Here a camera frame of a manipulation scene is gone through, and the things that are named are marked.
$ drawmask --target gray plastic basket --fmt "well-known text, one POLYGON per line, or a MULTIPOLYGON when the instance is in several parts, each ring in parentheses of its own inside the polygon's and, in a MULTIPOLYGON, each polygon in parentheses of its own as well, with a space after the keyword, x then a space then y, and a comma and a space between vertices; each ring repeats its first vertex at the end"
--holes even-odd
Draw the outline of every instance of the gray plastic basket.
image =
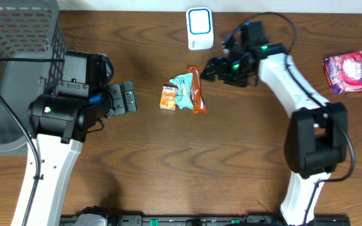
MULTIPOLYGON (((0 0, 0 57, 63 59, 67 44, 56 0, 0 0)), ((28 107, 47 83, 62 78, 63 63, 0 62, 0 93, 28 126, 28 107)), ((26 155, 26 139, 0 104, 0 154, 26 155)))

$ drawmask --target small orange box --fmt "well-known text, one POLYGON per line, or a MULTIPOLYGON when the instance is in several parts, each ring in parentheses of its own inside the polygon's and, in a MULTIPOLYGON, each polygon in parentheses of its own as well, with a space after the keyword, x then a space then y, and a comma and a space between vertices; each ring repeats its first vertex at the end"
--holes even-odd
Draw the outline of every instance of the small orange box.
POLYGON ((160 108, 175 110, 175 94, 177 94, 177 88, 163 86, 160 108))

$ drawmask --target basket mesh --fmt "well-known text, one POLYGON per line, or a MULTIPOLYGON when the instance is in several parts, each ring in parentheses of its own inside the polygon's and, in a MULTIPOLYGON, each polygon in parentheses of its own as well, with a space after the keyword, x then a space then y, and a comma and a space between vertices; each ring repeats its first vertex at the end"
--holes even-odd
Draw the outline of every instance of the basket mesh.
MULTIPOLYGON (((12 3, 0 0, 0 57, 14 57, 23 52, 43 52, 45 58, 63 59, 66 51, 65 39, 57 22, 53 21, 48 3, 35 0, 12 3), (48 35, 51 29, 55 31, 53 36, 48 35), (51 48, 47 48, 49 39, 52 39, 51 48)), ((0 87, 6 65, 6 62, 0 62, 0 87)), ((63 63, 51 63, 48 75, 43 77, 48 77, 49 82, 62 78, 62 72, 63 63)))

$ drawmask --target orange snack wrapper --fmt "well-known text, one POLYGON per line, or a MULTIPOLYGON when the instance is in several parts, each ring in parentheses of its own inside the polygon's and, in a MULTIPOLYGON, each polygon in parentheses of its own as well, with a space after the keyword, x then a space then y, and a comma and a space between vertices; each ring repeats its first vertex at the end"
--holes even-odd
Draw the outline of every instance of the orange snack wrapper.
POLYGON ((194 103, 194 109, 192 112, 194 114, 207 113, 206 105, 204 99, 200 95, 200 67, 199 66, 189 66, 187 68, 188 73, 193 73, 194 78, 192 80, 191 87, 191 99, 194 103))
POLYGON ((177 88, 163 86, 160 108, 175 110, 175 94, 177 94, 177 88))

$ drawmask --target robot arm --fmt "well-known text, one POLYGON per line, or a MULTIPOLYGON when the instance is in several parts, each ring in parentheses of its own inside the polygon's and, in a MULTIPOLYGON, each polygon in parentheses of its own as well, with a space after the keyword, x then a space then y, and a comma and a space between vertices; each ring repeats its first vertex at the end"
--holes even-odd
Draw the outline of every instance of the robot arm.
MULTIPOLYGON (((326 105, 329 101, 321 96, 306 81, 302 74, 297 70, 291 56, 288 56, 288 64, 293 76, 308 90, 314 98, 320 103, 326 105)), ((275 93, 277 99, 282 103, 284 109, 290 118, 292 113, 302 109, 318 109, 319 106, 302 91, 302 89, 293 81, 291 76, 285 70, 285 54, 279 53, 268 56, 261 60, 258 76, 260 80, 266 83, 275 93)), ((318 173, 303 179, 299 173, 291 172, 290 183, 288 185, 287 195, 280 206, 281 214, 288 225, 301 225, 305 217, 305 210, 311 198, 314 184, 318 180, 328 179, 330 173, 318 173)), ((314 207, 321 192, 323 183, 317 189, 312 205, 307 216, 307 223, 314 219, 314 207)))
POLYGON ((35 157, 28 151, 25 178, 12 226, 22 225, 30 198, 33 202, 27 225, 58 225, 70 174, 88 129, 96 121, 103 128, 102 117, 137 110, 132 82, 108 85, 113 74, 107 56, 68 51, 63 78, 57 86, 58 95, 41 94, 30 104, 32 128, 29 131, 40 157, 40 179, 33 196, 35 157))
POLYGON ((256 76, 253 85, 260 79, 272 89, 290 118, 284 152, 292 172, 280 211, 289 225, 302 225, 307 211, 308 223, 324 184, 317 182, 328 179, 346 158, 346 140, 334 121, 347 130, 346 109, 329 103, 306 81, 284 46, 268 42, 260 21, 245 23, 238 31, 240 42, 231 35, 223 43, 228 58, 212 58, 201 78, 214 81, 218 74, 224 83, 245 87, 251 85, 248 77, 256 76), (315 135, 315 127, 325 133, 315 135))

